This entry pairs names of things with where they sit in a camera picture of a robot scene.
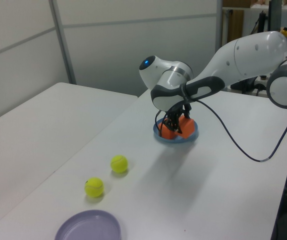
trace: orange object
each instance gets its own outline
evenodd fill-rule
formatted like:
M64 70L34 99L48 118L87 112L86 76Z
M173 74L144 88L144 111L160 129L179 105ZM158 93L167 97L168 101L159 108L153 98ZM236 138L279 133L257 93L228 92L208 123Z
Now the orange object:
M178 133L176 131L174 134L186 139L195 131L194 120L191 118L186 118L184 115L182 115L179 117L179 127L182 133Z
M161 129L161 137L164 139L171 140L174 139L176 135L178 135L184 139L187 139L195 131L194 120L191 118L186 118L184 115L182 115L181 117L179 117L179 127L182 133L178 133L177 131L171 131L165 125L163 125Z
M161 129L161 137L164 138L164 139L170 139L170 140L174 139L175 132L169 130L165 125L163 125L162 129Z

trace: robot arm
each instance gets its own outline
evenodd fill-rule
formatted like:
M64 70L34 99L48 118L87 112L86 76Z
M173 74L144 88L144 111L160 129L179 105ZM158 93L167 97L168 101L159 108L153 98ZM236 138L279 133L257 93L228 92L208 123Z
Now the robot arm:
M279 32L263 32L242 37L220 48L206 68L193 78L183 62L146 58L139 67L151 90L154 106L172 111L213 95L238 81L272 72L267 83L270 100L287 108L287 39Z

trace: tennis ball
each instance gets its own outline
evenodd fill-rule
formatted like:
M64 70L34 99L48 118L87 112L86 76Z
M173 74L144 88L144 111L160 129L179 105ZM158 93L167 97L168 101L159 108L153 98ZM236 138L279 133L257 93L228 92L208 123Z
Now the tennis ball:
M89 178L84 184L84 191L89 197L99 197L104 192L104 183L98 177Z
M111 159L110 166L114 172L121 174L128 168L127 158L123 155L116 155Z

